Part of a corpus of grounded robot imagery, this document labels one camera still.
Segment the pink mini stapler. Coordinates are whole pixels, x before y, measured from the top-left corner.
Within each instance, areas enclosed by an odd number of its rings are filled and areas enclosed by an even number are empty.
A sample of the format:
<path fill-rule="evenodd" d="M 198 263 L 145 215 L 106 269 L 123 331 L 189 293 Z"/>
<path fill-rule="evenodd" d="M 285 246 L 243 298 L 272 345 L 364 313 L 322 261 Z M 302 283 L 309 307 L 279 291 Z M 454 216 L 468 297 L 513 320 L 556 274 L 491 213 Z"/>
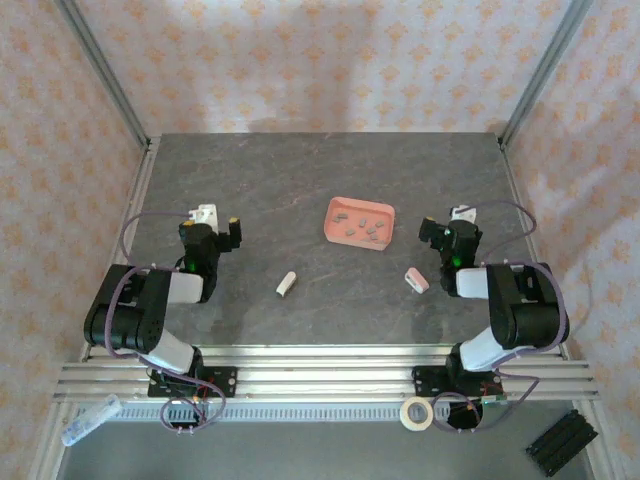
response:
<path fill-rule="evenodd" d="M 426 290 L 429 289 L 428 281 L 415 267 L 410 267 L 406 271 L 404 279 L 409 284 L 409 286 L 418 294 L 423 294 Z"/>

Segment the pink plastic tray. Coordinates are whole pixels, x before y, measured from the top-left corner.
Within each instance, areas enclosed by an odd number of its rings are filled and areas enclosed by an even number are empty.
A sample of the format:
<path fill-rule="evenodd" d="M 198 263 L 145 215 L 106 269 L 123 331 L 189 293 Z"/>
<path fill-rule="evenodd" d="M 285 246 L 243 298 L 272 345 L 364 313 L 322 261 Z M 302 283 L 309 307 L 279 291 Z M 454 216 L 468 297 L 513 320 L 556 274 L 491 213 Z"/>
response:
<path fill-rule="evenodd" d="M 348 219 L 337 221 L 339 214 L 348 215 Z M 367 219 L 365 226 L 361 227 L 359 221 Z M 384 226 L 377 228 L 374 234 L 368 234 L 367 230 L 376 227 L 376 222 L 384 221 Z M 347 197 L 333 197 L 329 201 L 324 220 L 324 234 L 329 242 L 347 245 L 357 248 L 383 251 L 390 244 L 393 236 L 395 222 L 395 209 L 388 204 L 359 200 Z M 346 231 L 355 230 L 355 234 L 347 236 Z M 378 240 L 371 242 L 369 237 L 377 235 Z M 365 242 L 360 242 L 360 237 L 368 237 Z"/>

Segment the clear plastic bottle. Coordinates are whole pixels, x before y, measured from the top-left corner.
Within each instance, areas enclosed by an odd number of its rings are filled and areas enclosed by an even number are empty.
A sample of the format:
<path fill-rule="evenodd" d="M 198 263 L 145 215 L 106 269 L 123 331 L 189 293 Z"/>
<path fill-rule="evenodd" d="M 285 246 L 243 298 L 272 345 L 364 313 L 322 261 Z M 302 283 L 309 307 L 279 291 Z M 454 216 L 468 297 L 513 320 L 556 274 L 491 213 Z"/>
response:
<path fill-rule="evenodd" d="M 79 413 L 61 433 L 61 441 L 65 447 L 75 445 L 87 435 L 95 431 L 123 409 L 122 402 L 110 394 L 98 403 Z"/>

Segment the black aluminium extrusion piece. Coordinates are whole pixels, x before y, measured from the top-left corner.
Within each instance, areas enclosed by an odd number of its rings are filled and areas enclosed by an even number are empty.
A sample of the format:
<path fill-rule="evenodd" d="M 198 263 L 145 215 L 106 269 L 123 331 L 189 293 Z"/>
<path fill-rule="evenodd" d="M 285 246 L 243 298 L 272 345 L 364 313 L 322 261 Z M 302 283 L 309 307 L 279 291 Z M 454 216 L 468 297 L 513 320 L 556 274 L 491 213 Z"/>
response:
<path fill-rule="evenodd" d="M 594 427 L 573 409 L 527 446 L 525 453 L 547 478 L 551 478 L 597 436 Z"/>

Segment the aluminium frame post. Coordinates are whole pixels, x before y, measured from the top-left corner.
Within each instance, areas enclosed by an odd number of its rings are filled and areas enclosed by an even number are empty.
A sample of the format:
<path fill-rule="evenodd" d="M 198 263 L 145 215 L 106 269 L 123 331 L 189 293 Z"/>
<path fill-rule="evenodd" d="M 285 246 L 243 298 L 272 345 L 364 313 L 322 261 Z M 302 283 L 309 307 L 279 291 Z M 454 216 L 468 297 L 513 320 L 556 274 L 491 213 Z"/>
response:
<path fill-rule="evenodd" d="M 87 60 L 122 116 L 130 134 L 136 143 L 143 150 L 146 150 L 150 144 L 150 138 L 76 0 L 53 0 L 53 2 L 78 40 Z"/>
<path fill-rule="evenodd" d="M 546 83 L 562 59 L 577 30 L 582 25 L 593 2 L 594 0 L 571 0 L 514 111 L 502 133 L 498 136 L 498 144 L 502 152 L 509 148 L 524 121 L 532 112 L 538 97 L 544 90 Z"/>

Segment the aluminium mounting rails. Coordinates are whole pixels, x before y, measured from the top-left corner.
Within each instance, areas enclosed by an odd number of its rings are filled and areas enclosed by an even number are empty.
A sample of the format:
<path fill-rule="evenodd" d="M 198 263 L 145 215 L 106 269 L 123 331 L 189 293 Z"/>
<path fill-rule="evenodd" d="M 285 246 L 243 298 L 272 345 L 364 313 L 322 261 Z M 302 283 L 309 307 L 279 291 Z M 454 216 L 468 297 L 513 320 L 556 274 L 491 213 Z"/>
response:
<path fill-rule="evenodd" d="M 204 362 L 238 370 L 233 398 L 245 402 L 395 402 L 414 393 L 411 371 L 439 367 L 448 345 L 204 346 Z M 560 349 L 511 360 L 501 368 L 503 388 L 517 399 L 540 382 L 530 397 L 538 401 L 596 400 L 595 377 L 585 361 L 568 360 Z M 95 347 L 81 362 L 63 366 L 54 399 L 89 402 L 116 394 L 125 401 L 147 399 L 149 378 L 133 359 L 115 359 Z"/>

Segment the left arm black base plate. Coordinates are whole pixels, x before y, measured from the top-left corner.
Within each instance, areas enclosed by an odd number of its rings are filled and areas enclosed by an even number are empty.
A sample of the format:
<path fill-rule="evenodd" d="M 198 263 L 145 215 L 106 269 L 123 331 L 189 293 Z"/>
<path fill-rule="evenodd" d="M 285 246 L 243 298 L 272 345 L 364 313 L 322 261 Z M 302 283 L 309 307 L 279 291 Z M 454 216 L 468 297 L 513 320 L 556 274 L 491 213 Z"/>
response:
<path fill-rule="evenodd" d="M 215 385 L 226 397 L 230 398 L 235 396 L 237 374 L 236 367 L 228 366 L 201 366 L 190 372 L 191 376 Z M 219 397 L 219 394 L 212 392 L 208 387 L 180 380 L 153 369 L 148 369 L 147 375 L 149 377 L 147 395 L 151 398 L 196 397 L 207 399 Z"/>

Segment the aluminium side rail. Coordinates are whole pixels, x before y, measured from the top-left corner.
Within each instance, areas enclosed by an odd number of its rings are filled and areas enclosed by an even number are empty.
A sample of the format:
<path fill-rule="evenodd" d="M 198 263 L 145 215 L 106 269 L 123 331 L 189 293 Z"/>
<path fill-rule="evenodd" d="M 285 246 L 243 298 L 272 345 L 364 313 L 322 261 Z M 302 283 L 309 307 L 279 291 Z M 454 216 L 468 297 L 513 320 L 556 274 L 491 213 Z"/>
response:
<path fill-rule="evenodd" d="M 514 201 L 516 203 L 518 203 L 519 205 L 521 205 L 522 207 L 524 207 L 525 206 L 525 201 L 523 200 L 523 197 L 521 195 L 518 183 L 516 181 L 516 177 L 515 177 L 514 171 L 513 171 L 512 167 L 511 167 L 510 163 L 509 163 L 509 159 L 508 159 L 506 150 L 505 149 L 501 149 L 500 153 L 502 155 L 502 159 L 504 161 L 504 165 L 505 165 L 505 169 L 506 169 L 506 172 L 507 172 L 507 176 L 509 178 L 510 186 L 511 186 L 513 197 L 514 197 Z M 521 220 L 522 228 L 525 231 L 528 231 L 531 228 L 531 221 L 529 220 L 529 217 L 524 213 L 519 213 L 519 218 Z M 534 237 L 531 234 L 529 234 L 529 235 L 527 235 L 525 237 L 525 241 L 526 241 L 528 252 L 529 252 L 529 255 L 530 255 L 531 259 L 536 261 L 536 262 L 539 262 Z M 564 361 L 571 360 L 571 355 L 568 352 L 568 350 L 567 350 L 567 348 L 566 348 L 566 346 L 564 344 L 557 345 L 555 347 L 555 349 L 554 349 L 554 352 L 558 353 L 562 357 L 562 359 Z"/>
<path fill-rule="evenodd" d="M 118 231 L 116 232 L 115 244 L 112 250 L 111 257 L 107 261 L 106 268 L 109 268 L 113 263 L 126 263 L 126 259 L 122 255 L 119 245 L 120 234 L 126 221 L 142 211 L 144 199 L 151 179 L 151 174 L 160 142 L 160 136 L 151 137 L 150 142 L 142 156 L 135 181 L 130 188 L 128 198 L 125 203 L 125 210 L 122 216 L 122 221 L 118 228 Z"/>

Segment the white tape roll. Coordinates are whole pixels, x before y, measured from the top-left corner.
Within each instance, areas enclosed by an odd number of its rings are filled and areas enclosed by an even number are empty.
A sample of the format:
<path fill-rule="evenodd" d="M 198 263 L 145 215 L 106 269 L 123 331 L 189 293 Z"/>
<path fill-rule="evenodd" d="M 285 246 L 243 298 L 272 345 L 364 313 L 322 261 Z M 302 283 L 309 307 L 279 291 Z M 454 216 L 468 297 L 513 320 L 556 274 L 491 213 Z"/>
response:
<path fill-rule="evenodd" d="M 425 412 L 425 419 L 421 422 L 413 420 L 410 415 L 412 407 L 418 406 Z M 411 432 L 427 430 L 434 421 L 434 408 L 425 397 L 413 396 L 407 398 L 400 407 L 399 419 L 401 424 Z"/>

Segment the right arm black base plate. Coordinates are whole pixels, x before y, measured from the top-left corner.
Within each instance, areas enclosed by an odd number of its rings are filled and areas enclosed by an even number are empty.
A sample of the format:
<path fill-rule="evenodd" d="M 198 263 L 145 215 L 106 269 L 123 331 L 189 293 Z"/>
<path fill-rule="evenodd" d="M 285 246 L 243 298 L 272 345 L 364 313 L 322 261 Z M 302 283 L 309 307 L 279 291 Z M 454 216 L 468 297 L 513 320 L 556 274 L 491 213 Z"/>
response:
<path fill-rule="evenodd" d="M 435 398 L 454 391 L 445 366 L 415 366 L 411 371 L 411 379 L 415 394 L 419 397 Z"/>

